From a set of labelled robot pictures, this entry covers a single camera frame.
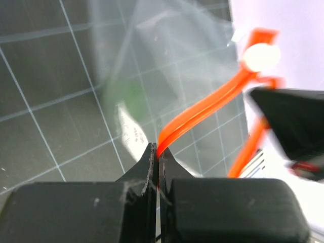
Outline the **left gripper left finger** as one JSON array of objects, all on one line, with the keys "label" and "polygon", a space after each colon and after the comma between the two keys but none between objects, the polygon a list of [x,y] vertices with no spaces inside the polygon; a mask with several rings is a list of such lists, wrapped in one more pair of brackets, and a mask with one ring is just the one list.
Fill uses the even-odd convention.
[{"label": "left gripper left finger", "polygon": [[1,211],[1,242],[155,242],[156,145],[114,182],[34,182]]}]

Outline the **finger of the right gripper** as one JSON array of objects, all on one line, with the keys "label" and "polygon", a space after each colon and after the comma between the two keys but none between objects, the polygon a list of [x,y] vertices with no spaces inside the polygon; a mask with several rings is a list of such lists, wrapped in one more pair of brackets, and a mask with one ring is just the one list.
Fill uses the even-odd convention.
[{"label": "finger of the right gripper", "polygon": [[249,96],[265,116],[295,175],[323,180],[323,91],[254,88]]}]

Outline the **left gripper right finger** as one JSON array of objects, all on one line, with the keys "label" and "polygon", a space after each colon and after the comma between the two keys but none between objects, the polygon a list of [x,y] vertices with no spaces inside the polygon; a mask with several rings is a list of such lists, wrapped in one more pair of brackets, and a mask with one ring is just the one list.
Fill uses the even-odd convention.
[{"label": "left gripper right finger", "polygon": [[169,150],[158,162],[162,242],[310,242],[284,181],[196,178]]}]

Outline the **clear zip top bag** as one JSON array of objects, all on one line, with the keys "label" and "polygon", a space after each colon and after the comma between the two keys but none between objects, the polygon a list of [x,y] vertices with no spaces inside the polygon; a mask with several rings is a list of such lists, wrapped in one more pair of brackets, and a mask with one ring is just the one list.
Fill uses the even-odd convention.
[{"label": "clear zip top bag", "polygon": [[124,171],[238,71],[228,1],[89,1],[93,78]]}]

